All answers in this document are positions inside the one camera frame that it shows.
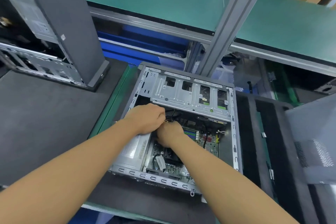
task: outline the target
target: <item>left hand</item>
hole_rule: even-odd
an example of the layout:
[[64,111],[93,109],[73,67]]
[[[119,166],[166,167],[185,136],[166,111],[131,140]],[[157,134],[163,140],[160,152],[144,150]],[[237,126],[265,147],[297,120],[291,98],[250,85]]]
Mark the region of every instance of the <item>left hand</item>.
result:
[[151,133],[166,120],[165,109],[154,104],[138,105],[127,112],[124,120],[135,127],[137,134]]

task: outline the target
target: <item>forearm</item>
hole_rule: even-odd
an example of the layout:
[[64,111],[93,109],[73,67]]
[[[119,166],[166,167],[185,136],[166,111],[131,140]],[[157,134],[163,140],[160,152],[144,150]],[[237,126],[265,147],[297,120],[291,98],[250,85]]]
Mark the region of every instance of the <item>forearm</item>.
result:
[[120,120],[18,180],[0,193],[0,223],[67,223],[135,135]]
[[183,135],[172,142],[221,223],[297,223],[260,188]]

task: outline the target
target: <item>gray computer tower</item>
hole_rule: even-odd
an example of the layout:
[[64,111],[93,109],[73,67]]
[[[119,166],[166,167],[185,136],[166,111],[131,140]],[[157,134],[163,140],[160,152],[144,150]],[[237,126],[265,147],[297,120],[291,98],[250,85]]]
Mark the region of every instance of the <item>gray computer tower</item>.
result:
[[12,69],[94,89],[108,70],[86,0],[9,0],[35,37],[56,54],[0,41]]

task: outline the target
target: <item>hand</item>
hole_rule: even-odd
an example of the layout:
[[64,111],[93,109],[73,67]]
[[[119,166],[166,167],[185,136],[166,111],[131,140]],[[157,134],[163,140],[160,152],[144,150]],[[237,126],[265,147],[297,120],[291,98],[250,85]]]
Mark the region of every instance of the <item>hand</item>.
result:
[[182,126],[177,122],[165,122],[157,129],[157,141],[167,148],[171,148],[174,141],[184,136]]
[[124,120],[136,129],[137,134],[147,134],[166,120],[165,109],[154,104],[138,105],[127,112]]

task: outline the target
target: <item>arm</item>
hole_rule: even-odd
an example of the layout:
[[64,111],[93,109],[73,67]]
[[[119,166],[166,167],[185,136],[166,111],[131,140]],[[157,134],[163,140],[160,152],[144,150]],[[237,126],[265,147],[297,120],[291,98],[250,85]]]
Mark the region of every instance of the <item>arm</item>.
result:
[[0,223],[68,223],[123,147],[164,120],[164,108],[137,106],[109,129],[27,174],[0,193]]
[[192,141],[176,121],[162,124],[157,135],[182,160],[221,223],[297,224],[249,179]]

